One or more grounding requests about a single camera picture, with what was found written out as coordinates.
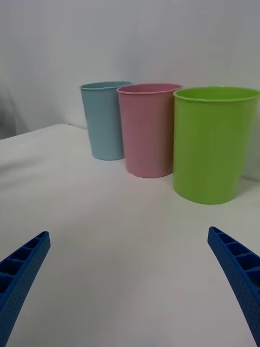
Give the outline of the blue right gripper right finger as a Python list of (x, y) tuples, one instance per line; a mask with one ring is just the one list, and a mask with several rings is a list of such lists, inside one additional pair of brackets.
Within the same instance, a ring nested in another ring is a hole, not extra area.
[(260, 345), (260, 258), (216, 227), (207, 242), (235, 294), (257, 346)]

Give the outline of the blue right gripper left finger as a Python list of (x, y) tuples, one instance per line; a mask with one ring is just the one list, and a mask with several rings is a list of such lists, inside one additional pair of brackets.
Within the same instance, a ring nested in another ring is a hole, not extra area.
[(6, 346), (23, 303), (50, 249), (43, 231), (0, 263), (0, 346)]

